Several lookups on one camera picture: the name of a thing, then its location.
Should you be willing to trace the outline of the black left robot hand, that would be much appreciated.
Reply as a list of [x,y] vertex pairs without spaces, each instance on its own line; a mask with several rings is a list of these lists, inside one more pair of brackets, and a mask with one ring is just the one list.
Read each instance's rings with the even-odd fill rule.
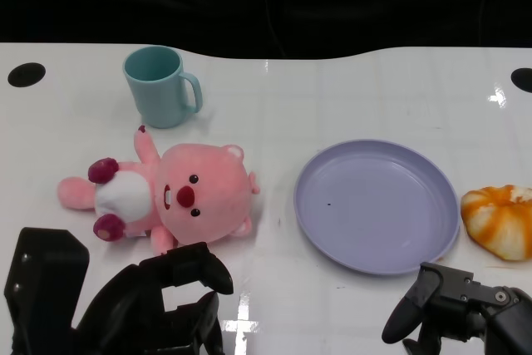
[[[200,282],[209,292],[167,311],[162,291]],[[80,354],[223,353],[219,296],[234,291],[205,243],[172,249],[122,269],[94,297],[76,328]]]

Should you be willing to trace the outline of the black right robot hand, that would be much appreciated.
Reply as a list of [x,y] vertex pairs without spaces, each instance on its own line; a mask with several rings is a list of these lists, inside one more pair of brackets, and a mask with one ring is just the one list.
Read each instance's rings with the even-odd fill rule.
[[485,354],[530,354],[531,297],[519,288],[485,286],[471,272],[422,263],[382,341],[401,342],[408,354],[438,354],[443,338],[479,338]]

